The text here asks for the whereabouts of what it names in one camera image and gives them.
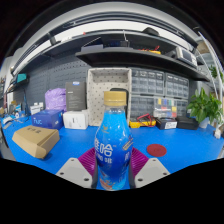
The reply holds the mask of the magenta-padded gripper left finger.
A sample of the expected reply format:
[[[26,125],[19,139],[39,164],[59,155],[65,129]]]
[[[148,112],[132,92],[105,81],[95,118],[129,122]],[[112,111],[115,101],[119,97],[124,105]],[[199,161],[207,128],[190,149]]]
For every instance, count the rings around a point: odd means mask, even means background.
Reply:
[[[95,188],[98,182],[95,149],[89,149],[78,158],[69,158],[56,175],[81,187]]]

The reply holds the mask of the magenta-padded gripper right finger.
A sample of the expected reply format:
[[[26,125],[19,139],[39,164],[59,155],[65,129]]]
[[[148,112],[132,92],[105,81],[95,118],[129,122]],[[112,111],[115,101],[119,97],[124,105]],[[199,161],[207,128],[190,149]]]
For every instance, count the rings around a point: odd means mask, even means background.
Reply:
[[[170,172],[157,158],[148,158],[142,152],[133,149],[129,163],[129,185],[140,188],[166,177]]]

